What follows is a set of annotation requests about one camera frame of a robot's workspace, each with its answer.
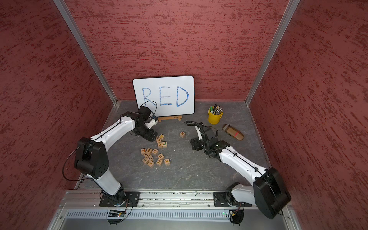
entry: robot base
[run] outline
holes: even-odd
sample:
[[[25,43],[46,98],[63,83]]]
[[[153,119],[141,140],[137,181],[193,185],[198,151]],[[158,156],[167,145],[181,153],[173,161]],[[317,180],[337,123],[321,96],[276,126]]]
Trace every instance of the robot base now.
[[[140,192],[126,192],[125,193],[125,199],[129,199],[128,207],[137,207],[138,201],[139,201],[139,195]],[[100,207],[116,207],[113,203],[111,203],[111,200],[108,198],[106,194],[103,193],[101,201],[100,201]]]

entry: yellow bucket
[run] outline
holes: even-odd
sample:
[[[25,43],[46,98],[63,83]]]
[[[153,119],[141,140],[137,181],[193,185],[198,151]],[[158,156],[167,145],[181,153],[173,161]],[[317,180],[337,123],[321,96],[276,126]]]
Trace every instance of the yellow bucket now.
[[[208,110],[207,114],[208,114],[208,122],[210,122],[213,125],[219,123],[222,117],[222,112],[219,115],[214,115],[213,113],[210,112],[210,110]]]

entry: mounting plate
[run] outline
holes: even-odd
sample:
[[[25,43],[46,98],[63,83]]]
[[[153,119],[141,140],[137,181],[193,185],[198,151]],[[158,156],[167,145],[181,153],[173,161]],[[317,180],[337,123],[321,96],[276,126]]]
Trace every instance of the mounting plate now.
[[[226,192],[213,192],[213,203],[215,205],[215,207],[231,207],[227,202],[226,202]],[[239,203],[239,205],[243,204],[244,207],[252,207],[251,204],[246,203],[246,202],[241,202]]]
[[[140,192],[125,192],[126,197],[130,200],[128,203],[128,207],[137,207],[138,201],[139,201],[139,195]],[[100,207],[115,207],[113,204],[109,202],[109,200],[106,198],[106,195],[102,195],[101,201],[100,201]]]

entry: whiteboard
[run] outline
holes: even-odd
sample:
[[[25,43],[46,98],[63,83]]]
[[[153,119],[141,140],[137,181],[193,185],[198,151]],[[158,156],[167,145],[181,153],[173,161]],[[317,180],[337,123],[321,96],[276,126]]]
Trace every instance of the whiteboard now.
[[[193,76],[140,78],[133,80],[138,107],[144,102],[155,116],[174,116],[194,113]]]

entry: metal frame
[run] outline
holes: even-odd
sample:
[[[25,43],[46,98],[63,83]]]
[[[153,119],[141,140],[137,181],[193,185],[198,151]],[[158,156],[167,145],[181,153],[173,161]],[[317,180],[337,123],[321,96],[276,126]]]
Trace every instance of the metal frame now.
[[[168,213],[178,213],[178,212],[196,212],[196,213],[206,213],[206,212],[224,212],[225,216],[228,216],[230,210],[237,209],[237,207],[215,207],[213,200],[214,192],[223,192],[215,190],[129,190],[126,189],[125,192],[139,191],[140,197],[138,201],[138,206],[133,208],[134,219],[157,219],[155,216],[148,218],[149,213],[156,212],[168,212]],[[63,221],[67,219],[69,212],[78,212],[89,214],[91,212],[96,212],[101,210],[102,212],[108,211],[111,207],[100,207],[100,192],[101,190],[96,189],[82,189],[82,190],[68,190],[62,199],[59,210],[57,211],[52,223],[50,224],[48,230],[59,230],[63,224]],[[244,210],[258,210],[257,207],[245,207]],[[299,222],[296,218],[295,212],[292,206],[286,206],[283,209],[283,217],[285,224],[289,230],[301,230]],[[159,217],[163,220],[170,220],[173,217],[168,216]],[[200,218],[189,218],[189,219],[206,219],[207,221],[222,221],[221,218],[212,217],[200,217]]]
[[[281,21],[279,23],[279,26],[277,27],[276,33],[273,36],[272,42],[270,44],[270,47],[267,50],[265,59],[263,60],[263,63],[261,67],[259,68],[258,74],[254,79],[253,85],[247,95],[247,98],[245,99],[245,103],[247,105],[250,104],[255,92],[257,91],[258,85],[260,84],[263,75],[265,74],[268,65],[270,64],[270,61],[281,41],[282,36],[285,33],[285,30],[287,26],[289,25],[289,22],[295,12],[295,9],[297,8],[300,0],[290,0],[289,3],[286,6],[284,15],[281,18]]]
[[[106,93],[109,95],[111,101],[114,103],[114,105],[117,103],[117,98],[111,89],[109,83],[107,82],[105,75],[103,74],[100,66],[98,65],[95,57],[93,56],[92,51],[89,49],[86,41],[84,40],[84,37],[82,33],[80,32],[76,22],[74,21],[73,16],[71,15],[67,5],[65,4],[64,0],[53,0],[56,7],[60,11],[62,17],[64,18],[65,22],[67,23],[70,31],[74,35],[75,39],[77,40],[79,46],[81,47],[84,55],[86,56],[87,60],[91,64],[93,70],[95,71],[98,79],[100,79],[100,82],[102,86],[104,87]]]

